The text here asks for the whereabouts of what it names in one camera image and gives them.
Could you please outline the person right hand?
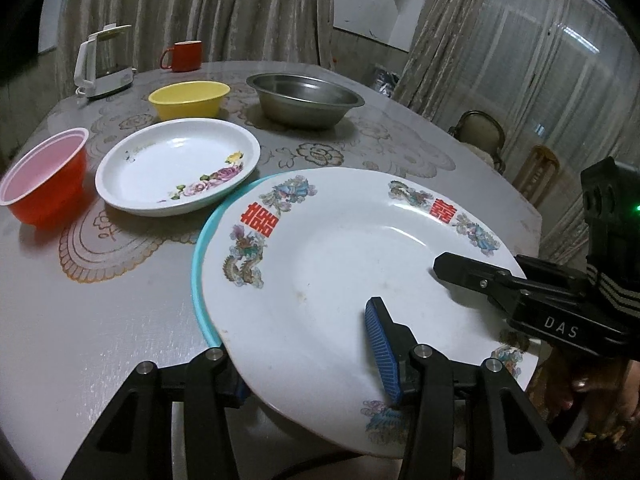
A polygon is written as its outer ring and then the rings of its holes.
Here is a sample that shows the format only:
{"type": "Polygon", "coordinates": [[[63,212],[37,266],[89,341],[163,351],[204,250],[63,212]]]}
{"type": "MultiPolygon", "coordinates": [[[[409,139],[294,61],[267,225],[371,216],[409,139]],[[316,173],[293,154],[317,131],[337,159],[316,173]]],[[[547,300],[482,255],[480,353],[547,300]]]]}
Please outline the person right hand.
{"type": "Polygon", "coordinates": [[[590,422],[599,425],[611,415],[637,426],[639,422],[639,362],[581,361],[568,351],[553,349],[544,403],[553,415],[584,402],[590,422]]]}

